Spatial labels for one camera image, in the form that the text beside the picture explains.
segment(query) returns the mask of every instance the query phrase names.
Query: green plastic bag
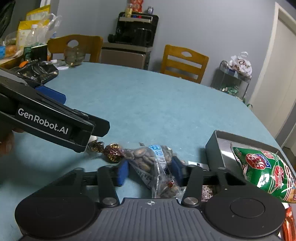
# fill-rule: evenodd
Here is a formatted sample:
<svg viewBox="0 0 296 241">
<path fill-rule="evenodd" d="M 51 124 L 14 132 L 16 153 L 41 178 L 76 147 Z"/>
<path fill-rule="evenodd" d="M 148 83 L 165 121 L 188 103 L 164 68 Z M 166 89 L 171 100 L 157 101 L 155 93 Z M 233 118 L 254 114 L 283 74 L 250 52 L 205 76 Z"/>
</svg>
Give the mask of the green plastic bag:
<svg viewBox="0 0 296 241">
<path fill-rule="evenodd" d="M 265 150 L 233 147 L 245 179 L 283 202 L 296 203 L 295 180 L 290 168 L 276 154 Z"/>
</svg>

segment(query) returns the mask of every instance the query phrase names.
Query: yellow bag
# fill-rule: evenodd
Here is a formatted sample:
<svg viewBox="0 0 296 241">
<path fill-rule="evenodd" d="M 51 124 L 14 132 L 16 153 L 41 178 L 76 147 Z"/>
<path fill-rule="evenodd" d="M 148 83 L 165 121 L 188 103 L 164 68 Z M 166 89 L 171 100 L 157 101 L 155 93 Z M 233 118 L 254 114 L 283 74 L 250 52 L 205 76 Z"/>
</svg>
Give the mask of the yellow bag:
<svg viewBox="0 0 296 241">
<path fill-rule="evenodd" d="M 31 31 L 32 24 L 37 24 L 39 20 L 35 21 L 20 21 L 17 29 L 17 49 L 20 50 L 24 47 L 26 38 Z"/>
<path fill-rule="evenodd" d="M 44 7 L 36 8 L 36 9 L 34 9 L 34 10 L 27 13 L 26 20 L 27 21 L 41 20 L 47 14 L 49 14 L 49 11 L 50 11 L 50 5 L 46 5 Z"/>
</svg>

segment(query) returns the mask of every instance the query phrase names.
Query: gold and red candy wrapper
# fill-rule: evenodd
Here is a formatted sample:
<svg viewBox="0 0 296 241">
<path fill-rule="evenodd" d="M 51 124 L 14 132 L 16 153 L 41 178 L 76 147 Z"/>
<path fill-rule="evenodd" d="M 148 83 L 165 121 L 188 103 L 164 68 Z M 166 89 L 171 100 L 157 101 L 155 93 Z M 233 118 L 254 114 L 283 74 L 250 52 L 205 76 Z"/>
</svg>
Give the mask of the gold and red candy wrapper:
<svg viewBox="0 0 296 241">
<path fill-rule="evenodd" d="M 119 144 L 113 143 L 104 148 L 104 142 L 94 140 L 88 144 L 91 151 L 103 153 L 112 162 L 119 162 L 123 157 L 123 149 Z"/>
<path fill-rule="evenodd" d="M 296 228 L 291 207 L 286 209 L 286 218 L 283 223 L 283 234 L 285 241 L 296 241 Z"/>
</svg>

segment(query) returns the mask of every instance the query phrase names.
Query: white plastic bag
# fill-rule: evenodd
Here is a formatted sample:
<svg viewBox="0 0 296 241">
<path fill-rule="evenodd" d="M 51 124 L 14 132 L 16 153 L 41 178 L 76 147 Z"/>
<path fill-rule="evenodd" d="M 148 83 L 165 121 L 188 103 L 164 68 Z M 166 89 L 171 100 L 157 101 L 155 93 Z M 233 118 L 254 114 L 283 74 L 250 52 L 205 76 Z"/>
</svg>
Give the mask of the white plastic bag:
<svg viewBox="0 0 296 241">
<path fill-rule="evenodd" d="M 39 44 L 46 44 L 54 32 L 58 29 L 62 21 L 62 16 L 55 16 L 53 13 L 42 18 L 37 27 L 37 40 Z"/>
<path fill-rule="evenodd" d="M 241 52 L 238 56 L 232 56 L 229 62 L 229 68 L 235 70 L 238 74 L 251 78 L 252 66 L 250 61 L 247 60 L 248 56 L 247 52 Z"/>
</svg>

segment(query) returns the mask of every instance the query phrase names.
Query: door frame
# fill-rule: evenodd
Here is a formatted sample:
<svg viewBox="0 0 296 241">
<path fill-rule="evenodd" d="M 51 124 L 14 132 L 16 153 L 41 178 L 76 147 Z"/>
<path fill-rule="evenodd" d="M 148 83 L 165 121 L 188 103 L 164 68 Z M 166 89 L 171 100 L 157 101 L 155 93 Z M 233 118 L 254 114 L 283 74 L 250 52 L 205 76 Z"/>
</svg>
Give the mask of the door frame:
<svg viewBox="0 0 296 241">
<path fill-rule="evenodd" d="M 267 67 L 268 67 L 268 64 L 269 64 L 269 61 L 270 61 L 270 58 L 271 58 L 271 53 L 272 53 L 272 50 L 273 50 L 273 47 L 274 47 L 274 40 L 275 40 L 275 37 L 276 37 L 276 28 L 277 28 L 278 19 L 280 19 L 282 22 L 284 22 L 296 34 L 296 20 L 283 7 L 281 7 L 277 2 L 275 2 L 274 21 L 273 21 L 269 46 L 268 46 L 268 49 L 267 49 L 266 57 L 265 57 L 265 60 L 264 60 L 264 63 L 263 63 L 263 66 L 262 66 L 258 81 L 257 81 L 255 89 L 254 89 L 254 91 L 253 91 L 253 93 L 251 95 L 249 103 L 252 103 L 252 101 L 259 94 L 259 89 L 260 89 L 260 87 L 262 85 L 265 73 L 267 71 Z M 282 130 L 282 128 L 283 128 L 284 124 L 286 123 L 286 121 L 287 121 L 287 119 L 283 123 L 283 125 L 282 125 L 281 129 L 279 130 L 279 132 L 276 134 L 275 138 L 278 136 L 278 134 Z M 292 131 L 288 135 L 288 137 L 285 140 L 284 144 L 287 142 L 287 140 L 290 137 Z"/>
</svg>

